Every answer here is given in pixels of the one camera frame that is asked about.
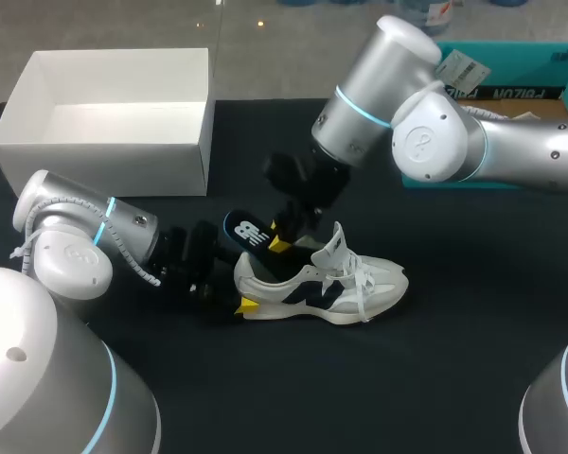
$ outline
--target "black insole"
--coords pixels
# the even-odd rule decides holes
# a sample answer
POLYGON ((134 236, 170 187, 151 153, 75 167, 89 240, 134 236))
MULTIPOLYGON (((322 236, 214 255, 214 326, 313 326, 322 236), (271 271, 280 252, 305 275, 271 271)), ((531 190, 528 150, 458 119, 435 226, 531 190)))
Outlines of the black insole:
POLYGON ((230 211, 223 221, 225 234, 252 255, 275 278, 288 281, 311 263, 313 249, 291 245, 281 253, 269 246, 276 234, 262 220, 243 210, 230 211))

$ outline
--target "new balance logo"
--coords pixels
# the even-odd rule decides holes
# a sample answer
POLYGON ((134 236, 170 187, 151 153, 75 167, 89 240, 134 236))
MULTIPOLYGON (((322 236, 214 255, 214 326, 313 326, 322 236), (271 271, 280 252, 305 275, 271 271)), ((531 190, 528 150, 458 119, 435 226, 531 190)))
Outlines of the new balance logo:
POLYGON ((345 288, 339 281, 334 281, 322 294, 322 283, 318 281, 306 281, 295 288, 282 303, 296 305, 305 301, 307 306, 320 309, 330 309, 338 297, 343 294, 345 288))
POLYGON ((269 235, 263 234, 257 226, 247 220, 243 220, 240 225, 234 229, 234 232, 236 232, 236 235, 248 239, 248 242, 253 246, 257 246, 257 244, 269 239, 269 235))

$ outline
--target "cable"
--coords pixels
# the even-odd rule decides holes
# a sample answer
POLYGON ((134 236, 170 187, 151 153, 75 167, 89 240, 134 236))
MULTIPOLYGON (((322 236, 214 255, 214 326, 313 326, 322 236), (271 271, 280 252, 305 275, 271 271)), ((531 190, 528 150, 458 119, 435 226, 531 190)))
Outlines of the cable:
POLYGON ((114 224, 110 221, 110 219, 105 216, 97 206, 92 204, 89 201, 85 201, 84 199, 80 199, 78 197, 53 197, 52 199, 47 199, 45 201, 41 201, 36 206, 34 206, 31 210, 29 210, 29 214, 27 215, 26 220, 26 245, 23 252, 23 265, 21 268, 21 273, 28 274, 29 273, 29 265, 31 263, 31 241, 28 242, 30 236, 33 235, 33 226, 38 213, 40 213, 43 209, 47 206, 54 205, 56 203, 74 203, 82 208, 86 208, 87 210, 94 213, 101 221, 105 224, 105 229, 107 232, 112 236, 118 250, 124 257, 124 260, 131 266, 131 268, 136 272, 143 280, 147 281, 151 285, 155 287, 160 287, 160 280, 149 274, 148 272, 144 271, 141 266, 134 260, 133 256, 129 253, 126 246, 122 242, 122 239, 117 234, 115 230, 114 224))
POLYGON ((488 111, 486 109, 481 109, 479 107, 461 106, 461 109, 463 109, 469 115, 475 116, 477 118, 482 118, 483 120, 507 120, 507 119, 509 119, 508 116, 500 115, 498 113, 488 111))

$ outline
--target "floor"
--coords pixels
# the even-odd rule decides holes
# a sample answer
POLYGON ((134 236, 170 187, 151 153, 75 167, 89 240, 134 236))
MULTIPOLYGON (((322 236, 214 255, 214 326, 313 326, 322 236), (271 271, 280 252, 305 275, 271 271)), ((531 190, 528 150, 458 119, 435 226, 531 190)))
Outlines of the floor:
MULTIPOLYGON (((326 97, 390 0, 0 0, 0 101, 34 50, 208 47, 217 98, 326 97)), ((438 40, 568 41, 568 0, 465 0, 438 40)))

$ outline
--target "white shoe box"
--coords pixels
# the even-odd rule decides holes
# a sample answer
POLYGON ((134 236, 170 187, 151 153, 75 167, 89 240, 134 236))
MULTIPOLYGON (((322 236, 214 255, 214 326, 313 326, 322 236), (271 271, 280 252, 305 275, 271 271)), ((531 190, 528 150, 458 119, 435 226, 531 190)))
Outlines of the white shoe box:
POLYGON ((0 119, 17 196, 40 169, 109 196, 206 194, 208 49, 35 52, 0 119))

